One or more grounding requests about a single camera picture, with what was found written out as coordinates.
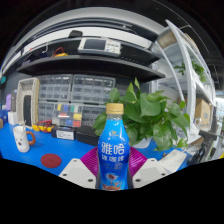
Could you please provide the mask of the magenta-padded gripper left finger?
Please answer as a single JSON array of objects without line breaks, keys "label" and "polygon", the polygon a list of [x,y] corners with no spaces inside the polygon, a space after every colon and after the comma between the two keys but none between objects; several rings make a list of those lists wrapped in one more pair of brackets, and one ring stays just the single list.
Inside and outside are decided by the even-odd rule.
[{"label": "magenta-padded gripper left finger", "polygon": [[73,158],[59,176],[78,186],[97,189],[100,185],[97,148],[91,149],[80,159]]}]

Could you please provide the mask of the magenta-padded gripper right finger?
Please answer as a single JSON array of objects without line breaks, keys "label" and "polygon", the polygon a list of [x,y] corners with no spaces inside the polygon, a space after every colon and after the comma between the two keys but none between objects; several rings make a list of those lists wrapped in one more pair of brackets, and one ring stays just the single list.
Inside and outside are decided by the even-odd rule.
[{"label": "magenta-padded gripper right finger", "polygon": [[147,159],[137,149],[130,148],[128,168],[128,187],[130,189],[143,187],[167,175],[166,170],[155,158]]}]

